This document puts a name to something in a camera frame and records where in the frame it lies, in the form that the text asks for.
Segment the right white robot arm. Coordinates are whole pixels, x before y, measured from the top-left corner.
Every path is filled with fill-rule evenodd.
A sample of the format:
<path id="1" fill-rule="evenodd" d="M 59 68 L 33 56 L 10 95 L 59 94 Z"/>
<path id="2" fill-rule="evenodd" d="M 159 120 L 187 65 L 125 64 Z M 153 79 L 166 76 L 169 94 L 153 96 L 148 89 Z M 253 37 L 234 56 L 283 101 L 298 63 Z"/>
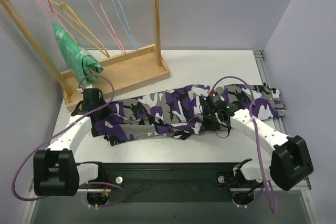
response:
<path id="1" fill-rule="evenodd" d="M 233 168 L 233 181 L 245 186 L 252 180 L 274 182 L 279 188 L 289 191 L 313 173 L 314 168 L 306 141 L 299 135 L 291 137 L 281 133 L 263 121 L 250 115 L 247 108 L 237 102 L 220 107 L 202 105 L 207 130 L 221 126 L 238 130 L 253 140 L 257 149 L 264 150 L 270 162 L 248 158 Z"/>

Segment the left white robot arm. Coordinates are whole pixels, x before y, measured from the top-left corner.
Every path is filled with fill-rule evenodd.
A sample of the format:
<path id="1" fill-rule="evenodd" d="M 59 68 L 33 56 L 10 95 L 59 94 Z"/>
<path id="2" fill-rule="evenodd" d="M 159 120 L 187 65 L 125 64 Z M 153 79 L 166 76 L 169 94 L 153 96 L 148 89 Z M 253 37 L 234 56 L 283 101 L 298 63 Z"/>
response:
<path id="1" fill-rule="evenodd" d="M 66 128 L 45 150 L 33 155 L 34 192 L 37 196 L 74 196 L 78 188 L 89 182 L 93 187 L 105 185 L 107 178 L 102 163 L 98 161 L 76 162 L 75 152 L 95 123 L 109 114 L 102 91 L 84 89 L 83 99 L 71 113 Z"/>

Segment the purple camouflage trousers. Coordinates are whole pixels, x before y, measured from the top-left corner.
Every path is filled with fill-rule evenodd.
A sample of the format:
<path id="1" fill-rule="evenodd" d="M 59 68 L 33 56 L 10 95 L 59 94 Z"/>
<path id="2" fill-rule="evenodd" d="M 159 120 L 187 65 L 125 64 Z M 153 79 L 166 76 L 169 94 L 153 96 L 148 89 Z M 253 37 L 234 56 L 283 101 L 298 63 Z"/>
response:
<path id="1" fill-rule="evenodd" d="M 191 135 L 216 131 L 223 118 L 210 125 L 206 98 L 210 86 L 191 84 L 138 97 L 116 100 L 106 108 L 103 119 L 93 124 L 92 135 L 103 136 L 111 145 L 154 136 L 185 140 Z M 239 102 L 252 107 L 252 114 L 260 120 L 285 114 L 285 105 L 276 88 L 266 85 L 243 84 L 217 86 L 215 91 L 225 103 Z"/>

